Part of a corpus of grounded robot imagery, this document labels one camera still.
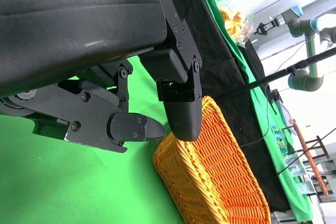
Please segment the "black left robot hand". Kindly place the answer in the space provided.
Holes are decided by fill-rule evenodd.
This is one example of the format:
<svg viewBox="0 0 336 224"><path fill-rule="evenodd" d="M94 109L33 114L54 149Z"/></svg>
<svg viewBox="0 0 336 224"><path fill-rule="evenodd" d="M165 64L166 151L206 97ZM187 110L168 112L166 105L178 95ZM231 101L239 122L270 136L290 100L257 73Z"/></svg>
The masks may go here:
<svg viewBox="0 0 336 224"><path fill-rule="evenodd" d="M201 55L172 0L1 0L1 114L34 133L124 153L165 138L128 109L128 58L156 83L173 134L201 131Z"/></svg>

